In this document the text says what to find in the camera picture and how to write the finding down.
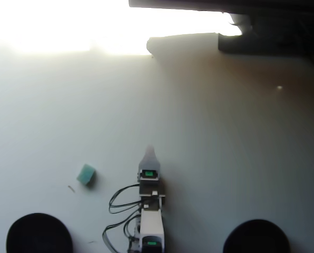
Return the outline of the white gripper with motor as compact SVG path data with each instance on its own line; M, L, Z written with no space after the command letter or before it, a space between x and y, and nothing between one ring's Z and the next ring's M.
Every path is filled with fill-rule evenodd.
M140 164L159 164L152 145L146 148ZM144 165L138 169L138 183L158 184L161 182L161 167L157 165Z

